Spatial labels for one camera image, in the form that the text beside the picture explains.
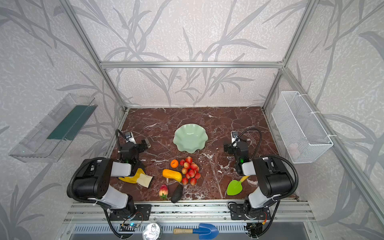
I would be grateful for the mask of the fake orange tangerine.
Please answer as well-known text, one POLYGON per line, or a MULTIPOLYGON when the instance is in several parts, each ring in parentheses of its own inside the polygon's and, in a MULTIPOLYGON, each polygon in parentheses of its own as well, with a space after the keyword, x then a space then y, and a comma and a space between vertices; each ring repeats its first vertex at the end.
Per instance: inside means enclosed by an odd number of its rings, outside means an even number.
POLYGON ((172 160, 170 163, 171 168, 176 169, 179 166, 178 160, 172 160))

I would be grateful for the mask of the fake red grape bunch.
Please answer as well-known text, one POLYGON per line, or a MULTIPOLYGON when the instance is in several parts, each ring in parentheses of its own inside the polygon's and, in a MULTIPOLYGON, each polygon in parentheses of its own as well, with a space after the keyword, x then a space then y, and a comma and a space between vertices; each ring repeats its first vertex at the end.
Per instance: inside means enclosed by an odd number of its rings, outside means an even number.
POLYGON ((186 157, 184 160, 181 160, 179 164, 182 167, 182 184, 195 186, 198 179, 201 178, 199 166, 194 162, 192 157, 186 157))

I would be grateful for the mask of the fake dark avocado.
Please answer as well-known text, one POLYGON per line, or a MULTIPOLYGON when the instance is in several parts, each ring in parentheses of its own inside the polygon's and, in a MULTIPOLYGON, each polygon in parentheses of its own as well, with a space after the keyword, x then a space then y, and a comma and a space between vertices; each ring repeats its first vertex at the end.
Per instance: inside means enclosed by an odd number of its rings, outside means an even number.
POLYGON ((175 191, 173 192, 173 195, 171 197, 171 202, 172 203, 177 203, 178 201, 181 200, 182 196, 183 196, 183 190, 184 190, 184 187, 183 185, 178 185, 175 189, 175 191))

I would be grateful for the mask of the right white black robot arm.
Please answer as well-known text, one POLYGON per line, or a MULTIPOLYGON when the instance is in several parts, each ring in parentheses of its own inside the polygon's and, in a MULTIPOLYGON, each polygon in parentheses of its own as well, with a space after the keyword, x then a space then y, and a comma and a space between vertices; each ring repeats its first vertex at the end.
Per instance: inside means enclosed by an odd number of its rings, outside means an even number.
POLYGON ((299 185, 299 175, 294 165, 278 155, 248 156, 245 142, 224 145, 224 152, 233 155, 235 169, 243 177, 232 180, 227 187, 228 196, 236 196, 243 190, 243 182, 250 176, 257 177, 258 187, 245 199, 247 211, 267 208, 291 196, 299 185))

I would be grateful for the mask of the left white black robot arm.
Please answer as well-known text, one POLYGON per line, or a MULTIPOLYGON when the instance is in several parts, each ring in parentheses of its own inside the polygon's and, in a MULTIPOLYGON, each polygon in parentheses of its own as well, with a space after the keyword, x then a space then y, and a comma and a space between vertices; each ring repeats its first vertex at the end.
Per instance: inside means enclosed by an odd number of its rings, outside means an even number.
POLYGON ((119 147, 120 160, 104 157, 86 159, 73 174, 68 187, 69 198, 101 206, 104 210, 136 212, 133 197, 110 186, 111 177, 127 179, 142 170, 139 154, 150 148, 148 139, 136 144, 128 140, 119 147))

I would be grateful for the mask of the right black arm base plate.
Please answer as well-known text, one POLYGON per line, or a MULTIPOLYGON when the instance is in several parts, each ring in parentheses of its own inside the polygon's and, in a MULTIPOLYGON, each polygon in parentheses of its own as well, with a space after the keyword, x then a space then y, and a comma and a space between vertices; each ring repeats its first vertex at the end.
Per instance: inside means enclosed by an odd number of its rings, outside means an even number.
POLYGON ((247 207, 244 204, 229 202, 227 207, 230 211, 231 220, 250 220, 266 222, 271 219, 271 212, 269 208, 254 209, 247 207))

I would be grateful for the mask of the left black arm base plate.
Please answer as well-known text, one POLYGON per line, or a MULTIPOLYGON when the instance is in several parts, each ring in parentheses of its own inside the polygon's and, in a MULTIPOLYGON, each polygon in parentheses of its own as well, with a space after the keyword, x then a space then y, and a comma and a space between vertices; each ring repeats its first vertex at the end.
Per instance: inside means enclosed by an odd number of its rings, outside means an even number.
POLYGON ((133 210, 111 210, 109 219, 111 221, 148 221, 150 218, 151 209, 152 205, 150 204, 139 204, 135 205, 133 210))

